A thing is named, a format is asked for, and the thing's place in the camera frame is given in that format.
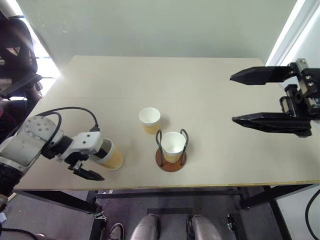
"black chair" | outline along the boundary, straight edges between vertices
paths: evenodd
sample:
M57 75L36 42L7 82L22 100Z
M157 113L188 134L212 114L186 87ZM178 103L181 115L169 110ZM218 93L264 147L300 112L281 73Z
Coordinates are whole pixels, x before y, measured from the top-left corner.
M0 98L24 97L27 100L0 102L0 143L26 119L41 99L42 77L36 74L37 61L26 24L15 17L7 18L0 11Z

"cup rim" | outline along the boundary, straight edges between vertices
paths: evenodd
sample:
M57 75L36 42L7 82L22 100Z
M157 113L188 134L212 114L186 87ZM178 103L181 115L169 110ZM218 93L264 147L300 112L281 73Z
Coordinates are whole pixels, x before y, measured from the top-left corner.
M148 110L153 110L153 111L155 111L156 112L156 114L158 114L158 116L157 116L157 119L156 120L154 120L154 121L144 121L144 120L142 120L142 114L145 112L145 111L148 111ZM146 107L146 108L144 108L144 109L142 109L140 112L139 112L139 119L140 119L140 121L143 123L143 124L155 124L155 123L157 123L159 120L160 120L160 118L161 118L161 113L160 113L160 111L158 110L158 109L156 109L156 108L154 108L154 107Z
M179 151L179 152L172 152L172 151L167 151L164 146L163 146L163 139L165 138L165 136L167 135L172 135L172 134L175 134L175 135L178 135L178 136L181 136L184 140L184 143L183 143L183 147L182 149ZM177 131L170 131L170 132L167 132L165 133L163 136L162 136L162 139L161 139L161 147L162 149L167 153L167 154L170 154L170 155L178 155L180 154L183 150L184 150L184 147L185 147L185 144L186 144L187 140L185 138L185 136L183 136L180 132L177 132Z
M102 144L104 144L104 140L110 141L111 147L110 147L109 152L103 158L94 161L97 164L103 164L103 163L107 162L112 157L112 155L115 153L115 145L112 142L112 140L110 138L107 138L107 137L102 137L101 139L102 139Z

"table surface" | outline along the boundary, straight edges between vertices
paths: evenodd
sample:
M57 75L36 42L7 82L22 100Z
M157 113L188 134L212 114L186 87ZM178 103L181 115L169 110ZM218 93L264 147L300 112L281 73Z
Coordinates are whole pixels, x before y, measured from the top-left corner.
M230 75L253 66L257 58L167 58L75 56L31 115L79 106L96 115L101 134L124 156L115 171L90 161L84 168L104 181L80 178L68 165L40 156L17 189L83 190L157 187L251 186L313 183L320 180L320 136L266 133L242 127L231 118L280 112L285 95L278 83L247 86ZM155 161L154 135L144 132L138 113L161 112L164 133L186 129L187 163L177 172ZM61 129L73 137L93 126L84 111L61 111Z

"white wall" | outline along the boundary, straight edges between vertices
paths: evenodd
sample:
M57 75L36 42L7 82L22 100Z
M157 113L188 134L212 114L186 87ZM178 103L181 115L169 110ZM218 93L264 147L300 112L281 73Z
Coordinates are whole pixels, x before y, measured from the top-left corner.
M297 58L305 58L310 68L320 68L320 7L318 7L281 65L285 66L290 62L295 62ZM320 124L315 124L315 126L320 129ZM319 186L316 186L277 200L292 240L313 240L305 222L305 209L308 201L318 189ZM314 233L320 238L319 196L310 208L309 221Z
M58 66L74 55L260 58L296 0L18 0Z

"paper cup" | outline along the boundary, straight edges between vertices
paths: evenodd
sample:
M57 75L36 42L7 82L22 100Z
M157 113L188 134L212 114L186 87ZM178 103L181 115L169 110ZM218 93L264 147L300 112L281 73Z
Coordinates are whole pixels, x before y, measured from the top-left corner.
M107 152L107 155L104 158L99 158L98 156L92 154L89 159L109 170L119 169L124 162L124 157L122 156L121 152L110 139L103 138L102 141L101 148Z
M148 134L156 134L160 129L160 112L153 107L147 107L139 112L139 119L143 124L143 128Z
M179 132L171 131L163 135L161 146L165 160L176 163L184 150L187 140Z

